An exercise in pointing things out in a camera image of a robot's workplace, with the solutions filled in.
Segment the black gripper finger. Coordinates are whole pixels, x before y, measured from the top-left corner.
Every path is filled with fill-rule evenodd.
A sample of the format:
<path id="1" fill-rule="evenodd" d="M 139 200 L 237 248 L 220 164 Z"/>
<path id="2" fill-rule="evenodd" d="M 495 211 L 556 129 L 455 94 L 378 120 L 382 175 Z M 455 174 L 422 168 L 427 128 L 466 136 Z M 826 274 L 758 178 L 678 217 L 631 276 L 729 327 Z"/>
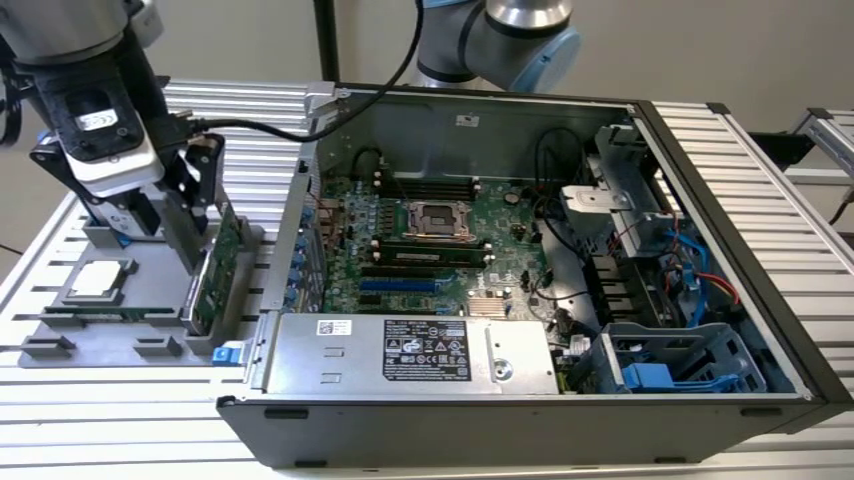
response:
<path id="1" fill-rule="evenodd" d="M 183 172 L 179 183 L 181 208 L 195 226 L 208 224 L 207 210 L 217 198 L 223 177 L 225 139 L 217 134 L 203 134 L 179 151 Z"/>
<path id="2" fill-rule="evenodd" d="M 31 151 L 31 159 L 76 194 L 97 226 L 109 227 L 124 236 L 157 235 L 161 220 L 149 198 L 149 193 L 156 192 L 149 181 L 93 193 L 75 177 L 59 142 L 39 144 Z"/>

